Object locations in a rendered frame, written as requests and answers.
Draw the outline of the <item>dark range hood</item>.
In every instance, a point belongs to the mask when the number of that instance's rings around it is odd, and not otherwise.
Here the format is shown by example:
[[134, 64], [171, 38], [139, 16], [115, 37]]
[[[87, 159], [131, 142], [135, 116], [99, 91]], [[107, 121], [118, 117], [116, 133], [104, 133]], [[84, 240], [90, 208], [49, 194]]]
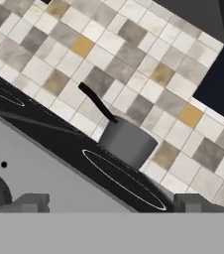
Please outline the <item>dark range hood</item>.
[[[155, 0], [224, 44], [224, 0]], [[193, 97], [224, 117], [224, 47]]]

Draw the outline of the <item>black hob with grey front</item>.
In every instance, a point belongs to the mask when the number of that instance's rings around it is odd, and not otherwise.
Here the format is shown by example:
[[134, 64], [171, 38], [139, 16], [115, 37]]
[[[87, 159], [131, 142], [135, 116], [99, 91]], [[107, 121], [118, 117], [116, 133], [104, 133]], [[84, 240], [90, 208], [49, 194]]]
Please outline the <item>black hob with grey front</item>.
[[2, 77], [0, 178], [12, 202], [48, 193], [51, 212], [174, 211], [154, 181]]

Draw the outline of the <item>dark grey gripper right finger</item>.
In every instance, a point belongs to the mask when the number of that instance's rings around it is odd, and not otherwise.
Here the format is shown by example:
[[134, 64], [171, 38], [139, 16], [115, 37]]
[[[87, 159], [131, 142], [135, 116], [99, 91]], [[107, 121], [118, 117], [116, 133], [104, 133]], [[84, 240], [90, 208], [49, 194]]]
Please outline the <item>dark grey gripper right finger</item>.
[[224, 206], [210, 202], [199, 193], [177, 193], [173, 197], [173, 202], [176, 212], [224, 212]]

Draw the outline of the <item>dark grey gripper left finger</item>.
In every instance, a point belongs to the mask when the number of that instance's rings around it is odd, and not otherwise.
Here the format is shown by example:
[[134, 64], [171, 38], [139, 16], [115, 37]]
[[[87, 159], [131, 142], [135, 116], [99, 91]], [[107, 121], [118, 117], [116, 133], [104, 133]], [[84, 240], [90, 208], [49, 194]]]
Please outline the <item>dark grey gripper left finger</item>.
[[0, 213], [36, 213], [50, 211], [50, 195], [48, 193], [25, 193], [11, 204], [0, 206]]

